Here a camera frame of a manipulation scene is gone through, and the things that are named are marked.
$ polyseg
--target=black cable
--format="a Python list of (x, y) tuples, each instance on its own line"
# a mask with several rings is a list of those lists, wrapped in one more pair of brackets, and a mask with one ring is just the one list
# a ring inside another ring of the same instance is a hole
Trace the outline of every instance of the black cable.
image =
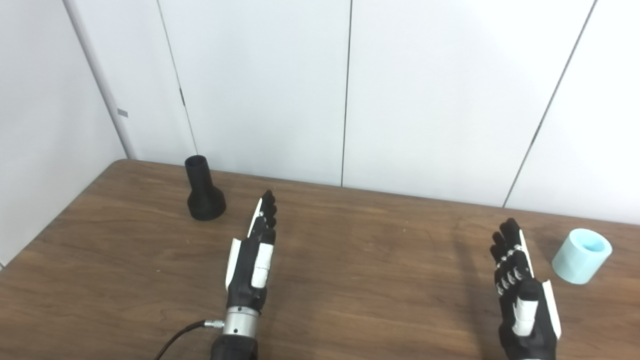
[(181, 337), (185, 332), (189, 332), (193, 329), (197, 329), (199, 327), (204, 327), (204, 323), (205, 320), (200, 320), (199, 322), (195, 322), (192, 323), (191, 325), (185, 327), (184, 329), (180, 330), (179, 332), (177, 332), (175, 335), (173, 335), (173, 337), (166, 342), (166, 344), (164, 344), (164, 346), (162, 347), (162, 349), (160, 349), (160, 352), (158, 353), (158, 355), (156, 355), (156, 357), (154, 357), (154, 360), (159, 360), (162, 355), (164, 355), (164, 352), (166, 351), (166, 349), (169, 348), (169, 346), (171, 346), (171, 344), (176, 341), (179, 337)]

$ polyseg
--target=robotic hand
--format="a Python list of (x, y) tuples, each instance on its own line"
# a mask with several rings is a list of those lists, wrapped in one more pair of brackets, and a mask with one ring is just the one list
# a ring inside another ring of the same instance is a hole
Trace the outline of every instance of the robotic hand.
[(500, 344), (509, 360), (556, 360), (560, 318), (551, 282), (535, 279), (524, 235), (512, 218), (493, 234), (495, 287), (500, 295)]
[(211, 348), (211, 360), (258, 358), (255, 333), (267, 297), (266, 282), (276, 240), (275, 201), (271, 190), (264, 193), (246, 239), (233, 239), (227, 265), (227, 317), (222, 335)]

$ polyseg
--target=wooden table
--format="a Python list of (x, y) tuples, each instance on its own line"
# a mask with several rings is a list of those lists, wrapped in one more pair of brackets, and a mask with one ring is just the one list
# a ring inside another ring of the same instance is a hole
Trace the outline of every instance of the wooden table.
[[(188, 323), (223, 318), (231, 239), (265, 189), (278, 240), (261, 359), (505, 359), (491, 234), (515, 217), (536, 275), (551, 278), (558, 360), (640, 356), (640, 227), (213, 172), (227, 212), (189, 216), (184, 169), (114, 163), (0, 272), (0, 359), (152, 359)], [(585, 286), (550, 260), (588, 227), (614, 252)], [(219, 333), (165, 359), (208, 359)]]

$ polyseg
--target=white panel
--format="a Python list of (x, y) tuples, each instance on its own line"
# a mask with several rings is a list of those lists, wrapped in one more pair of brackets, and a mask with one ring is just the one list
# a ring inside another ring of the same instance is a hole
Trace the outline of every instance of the white panel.
[(638, 19), (595, 6), (507, 207), (640, 224)]
[(344, 185), (501, 206), (585, 0), (354, 0)]
[(0, 64), (6, 264), (124, 152), (61, 1), (0, 1)]
[(210, 166), (340, 184), (349, 0), (160, 4)]
[(184, 164), (196, 153), (155, 0), (68, 0), (114, 100), (133, 158)]

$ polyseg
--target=light blue cylinder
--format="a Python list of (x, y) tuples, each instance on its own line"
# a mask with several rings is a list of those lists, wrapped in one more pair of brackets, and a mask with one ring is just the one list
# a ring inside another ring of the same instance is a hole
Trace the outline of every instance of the light blue cylinder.
[(613, 248), (604, 236), (588, 229), (571, 230), (551, 265), (572, 284), (586, 284)]

